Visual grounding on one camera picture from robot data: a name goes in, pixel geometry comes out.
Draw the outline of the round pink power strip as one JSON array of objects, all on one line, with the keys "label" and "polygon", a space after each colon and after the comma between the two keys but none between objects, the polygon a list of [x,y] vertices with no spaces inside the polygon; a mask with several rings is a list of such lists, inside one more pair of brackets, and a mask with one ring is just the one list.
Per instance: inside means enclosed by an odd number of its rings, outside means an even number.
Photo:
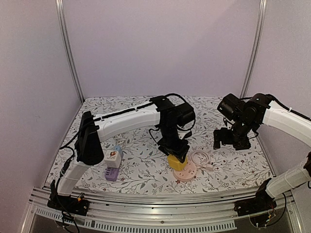
[{"label": "round pink power strip", "polygon": [[193,162],[188,161],[185,167],[181,171],[173,170],[173,176],[181,182],[192,181],[197,173],[196,165]]}]

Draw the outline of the yellow cube socket adapter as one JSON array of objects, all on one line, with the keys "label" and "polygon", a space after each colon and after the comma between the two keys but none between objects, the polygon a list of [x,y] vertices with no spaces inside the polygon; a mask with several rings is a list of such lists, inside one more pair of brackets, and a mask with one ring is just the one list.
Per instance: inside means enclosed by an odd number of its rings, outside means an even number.
[{"label": "yellow cube socket adapter", "polygon": [[187,157],[185,158],[184,162],[180,162],[175,156],[173,156],[171,154],[169,156],[167,156],[167,159],[168,159],[169,166],[176,171],[182,171],[188,162]]}]

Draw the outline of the blue cube plug adapter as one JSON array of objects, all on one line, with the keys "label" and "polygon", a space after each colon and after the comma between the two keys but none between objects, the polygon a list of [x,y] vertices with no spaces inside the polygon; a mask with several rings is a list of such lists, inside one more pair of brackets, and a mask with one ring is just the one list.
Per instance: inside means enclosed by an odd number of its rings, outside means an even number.
[{"label": "blue cube plug adapter", "polygon": [[123,151],[122,151],[121,146],[120,146],[120,145],[116,145],[116,146],[114,147],[114,150],[116,150],[116,151],[119,152],[119,154],[120,154],[120,156],[121,156],[121,159],[122,159],[122,158],[123,158]]}]

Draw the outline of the white cube socket adapter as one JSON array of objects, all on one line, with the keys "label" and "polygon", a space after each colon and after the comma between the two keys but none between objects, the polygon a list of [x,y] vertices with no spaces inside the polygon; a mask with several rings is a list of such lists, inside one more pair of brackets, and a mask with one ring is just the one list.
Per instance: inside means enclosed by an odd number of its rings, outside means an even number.
[{"label": "white cube socket adapter", "polygon": [[118,150],[110,150],[104,157],[104,162],[106,163],[107,167],[111,168],[119,168],[121,165],[121,160],[122,156]]}]

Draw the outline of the purple power strip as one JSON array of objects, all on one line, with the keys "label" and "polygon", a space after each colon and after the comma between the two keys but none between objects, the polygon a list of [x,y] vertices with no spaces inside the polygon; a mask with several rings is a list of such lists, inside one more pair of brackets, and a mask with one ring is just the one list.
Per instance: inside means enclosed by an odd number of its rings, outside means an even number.
[{"label": "purple power strip", "polygon": [[117,177],[119,175],[120,168],[114,168],[114,167],[107,167],[105,171],[105,179],[107,181],[115,182],[117,180]]}]

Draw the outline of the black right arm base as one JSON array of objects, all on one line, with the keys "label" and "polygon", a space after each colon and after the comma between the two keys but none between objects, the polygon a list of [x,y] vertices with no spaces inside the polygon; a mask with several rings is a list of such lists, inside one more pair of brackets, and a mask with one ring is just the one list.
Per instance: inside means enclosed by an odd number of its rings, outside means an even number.
[{"label": "black right arm base", "polygon": [[268,182],[271,178],[265,180],[255,193],[253,198],[238,200],[234,202],[234,211],[238,216],[245,216],[274,209],[276,207],[275,198],[266,193]]}]

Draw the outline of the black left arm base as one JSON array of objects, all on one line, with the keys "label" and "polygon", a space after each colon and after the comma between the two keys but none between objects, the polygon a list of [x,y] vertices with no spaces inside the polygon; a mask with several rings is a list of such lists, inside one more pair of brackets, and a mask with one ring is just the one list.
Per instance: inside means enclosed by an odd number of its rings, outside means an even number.
[{"label": "black left arm base", "polygon": [[80,193],[78,197],[61,196],[51,193],[47,206],[60,211],[67,211],[70,214],[86,216],[90,202],[85,199],[85,194]]}]

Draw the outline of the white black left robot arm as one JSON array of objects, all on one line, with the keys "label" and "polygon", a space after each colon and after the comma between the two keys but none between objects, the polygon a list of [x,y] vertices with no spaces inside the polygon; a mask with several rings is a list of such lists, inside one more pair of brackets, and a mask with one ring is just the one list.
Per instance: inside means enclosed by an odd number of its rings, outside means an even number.
[{"label": "white black left robot arm", "polygon": [[75,135],[61,149],[70,149],[73,155],[65,162],[59,180],[55,182],[53,202],[62,211],[72,207],[69,197],[83,174],[104,159],[101,143],[121,133],[138,128],[154,127],[162,137],[156,142],[165,155],[184,163],[189,151],[187,138],[196,122],[194,108],[180,95],[167,94],[150,98],[143,104],[112,113],[94,115],[84,112]]}]

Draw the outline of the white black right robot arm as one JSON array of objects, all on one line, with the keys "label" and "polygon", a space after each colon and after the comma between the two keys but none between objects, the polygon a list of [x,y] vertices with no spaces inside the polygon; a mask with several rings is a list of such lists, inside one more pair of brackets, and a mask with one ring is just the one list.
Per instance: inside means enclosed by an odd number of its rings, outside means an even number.
[{"label": "white black right robot arm", "polygon": [[[271,94],[257,93],[246,99],[227,94],[219,103],[217,110],[231,125],[215,129],[213,148],[231,145],[235,150],[248,150],[251,147],[249,132],[258,135],[260,126],[271,128],[295,139],[307,147],[311,145],[311,119],[287,107]],[[310,182],[311,155],[282,174],[266,180],[252,199],[251,207],[261,212],[270,204],[270,199],[291,189]]]}]

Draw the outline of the floral patterned tablecloth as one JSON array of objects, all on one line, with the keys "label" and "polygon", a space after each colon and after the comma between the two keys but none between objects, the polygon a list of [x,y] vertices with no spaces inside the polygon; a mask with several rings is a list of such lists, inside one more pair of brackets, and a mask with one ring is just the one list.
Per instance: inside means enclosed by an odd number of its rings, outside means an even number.
[{"label": "floral patterned tablecloth", "polygon": [[196,194],[229,191],[259,186],[272,177],[268,162],[256,138],[249,150],[236,151],[231,146],[213,149],[213,131],[223,127],[223,116],[217,111],[220,97],[185,96],[196,112],[196,123],[189,124],[192,136],[190,151],[198,164],[195,178],[190,182],[177,180],[167,157],[156,145],[159,132],[139,128],[117,135],[102,143],[103,150],[119,144],[123,150],[119,175],[115,182],[104,177],[106,164],[89,168],[75,189],[90,192],[115,192],[143,195]]}]

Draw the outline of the aluminium table front rail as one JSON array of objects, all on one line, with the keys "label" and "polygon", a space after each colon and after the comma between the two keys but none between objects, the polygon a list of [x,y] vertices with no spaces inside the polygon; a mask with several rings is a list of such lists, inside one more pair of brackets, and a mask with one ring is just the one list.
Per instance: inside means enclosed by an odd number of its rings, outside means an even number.
[{"label": "aluminium table front rail", "polygon": [[254,188],[199,194],[147,196],[86,192],[85,216],[62,220],[47,206],[50,191],[34,188],[23,221],[24,233],[302,233],[291,192],[277,197],[274,210],[239,216],[236,201],[252,198]]}]

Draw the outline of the right aluminium frame post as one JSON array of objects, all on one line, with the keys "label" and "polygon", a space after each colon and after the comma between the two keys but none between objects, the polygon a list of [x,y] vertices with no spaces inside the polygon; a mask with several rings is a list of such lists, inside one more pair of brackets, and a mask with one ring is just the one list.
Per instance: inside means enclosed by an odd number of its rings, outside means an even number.
[{"label": "right aluminium frame post", "polygon": [[249,85],[251,83],[252,73],[253,73],[253,70],[256,64],[256,58],[257,58],[257,54],[259,51],[262,31],[264,28],[266,9],[267,9],[267,0],[261,0],[259,2],[259,13],[258,13],[258,19],[256,22],[255,37],[254,37],[253,46],[251,49],[250,59],[249,59],[248,66],[246,69],[245,79],[243,81],[242,90],[240,92],[240,98],[246,97]]}]

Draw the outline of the aluminium frame post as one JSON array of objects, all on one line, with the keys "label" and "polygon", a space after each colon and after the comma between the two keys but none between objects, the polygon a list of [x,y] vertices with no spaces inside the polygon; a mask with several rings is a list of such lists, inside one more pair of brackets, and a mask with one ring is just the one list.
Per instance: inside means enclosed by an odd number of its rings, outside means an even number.
[{"label": "aluminium frame post", "polygon": [[248,66],[246,69],[245,79],[243,81],[242,90],[240,92],[240,98],[246,97],[249,85],[251,83],[252,73],[253,73],[253,70],[256,64],[256,58],[257,58],[257,54],[259,51],[262,31],[264,28],[266,9],[267,9],[267,0],[261,0],[259,2],[259,13],[258,13],[258,19],[256,22],[255,37],[254,37],[253,46],[251,49],[250,59],[249,59]]},{"label": "aluminium frame post", "polygon": [[75,87],[78,99],[80,103],[83,103],[85,101],[85,97],[83,95],[82,86],[80,84],[78,72],[76,69],[76,65],[75,65],[75,61],[74,61],[74,57],[73,57],[73,53],[71,49],[71,44],[69,41],[69,33],[68,33],[67,24],[66,24],[64,1],[56,0],[55,5],[56,5],[56,12],[58,16],[59,26],[60,26],[61,37],[63,40],[64,50],[65,50],[65,55],[66,55],[68,66],[69,66],[69,71],[71,74],[71,78],[72,78],[73,85]]}]

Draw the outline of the left aluminium frame post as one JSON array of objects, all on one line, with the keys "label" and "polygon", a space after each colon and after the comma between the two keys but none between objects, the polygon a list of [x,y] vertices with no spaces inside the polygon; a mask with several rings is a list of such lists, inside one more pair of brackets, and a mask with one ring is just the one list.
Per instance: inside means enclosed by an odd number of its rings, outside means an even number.
[{"label": "left aluminium frame post", "polygon": [[68,33],[67,24],[66,24],[64,1],[56,0],[55,5],[56,5],[56,12],[58,16],[59,26],[60,26],[61,37],[63,40],[64,50],[65,50],[65,55],[66,55],[68,66],[69,66],[69,71],[71,74],[71,78],[72,78],[73,85],[75,87],[78,99],[80,103],[83,103],[85,101],[85,97],[83,95],[82,86],[80,84],[78,72],[76,69],[76,65],[75,65],[75,61],[74,61],[74,57],[73,57],[73,53],[71,49],[71,44],[69,41],[69,33]]}]

